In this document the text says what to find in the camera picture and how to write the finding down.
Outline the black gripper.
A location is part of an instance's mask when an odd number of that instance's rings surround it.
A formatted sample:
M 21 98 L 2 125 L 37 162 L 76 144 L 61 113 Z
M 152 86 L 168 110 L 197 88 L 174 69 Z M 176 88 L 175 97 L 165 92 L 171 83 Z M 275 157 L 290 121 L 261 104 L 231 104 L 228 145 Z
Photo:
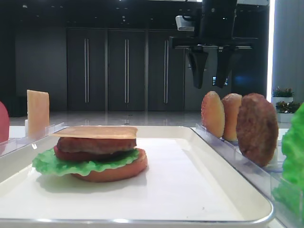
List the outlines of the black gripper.
M 191 15 L 201 16 L 199 31 L 187 37 L 169 37 L 171 48 L 189 49 L 187 57 L 192 70 L 193 85 L 202 88 L 208 52 L 205 48 L 216 48 L 216 86 L 223 88 L 228 75 L 241 58 L 239 49 L 251 49 L 258 38 L 233 36 L 237 17 L 236 0 L 203 0 Z

